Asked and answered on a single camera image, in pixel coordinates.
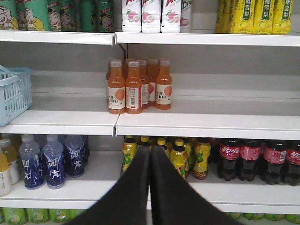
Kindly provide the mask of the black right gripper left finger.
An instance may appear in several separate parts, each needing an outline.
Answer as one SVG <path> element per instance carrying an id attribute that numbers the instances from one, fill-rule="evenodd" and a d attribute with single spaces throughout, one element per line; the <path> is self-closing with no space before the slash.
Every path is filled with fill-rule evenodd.
<path id="1" fill-rule="evenodd" d="M 94 205 L 67 225 L 147 224 L 150 150 L 140 146 L 128 169 Z"/>

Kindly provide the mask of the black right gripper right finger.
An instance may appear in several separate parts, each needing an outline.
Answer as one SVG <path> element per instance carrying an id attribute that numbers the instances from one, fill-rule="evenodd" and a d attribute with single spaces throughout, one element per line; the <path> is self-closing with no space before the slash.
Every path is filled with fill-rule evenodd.
<path id="1" fill-rule="evenodd" d="M 200 196 L 160 146 L 150 152 L 150 198 L 155 225 L 241 224 Z"/>

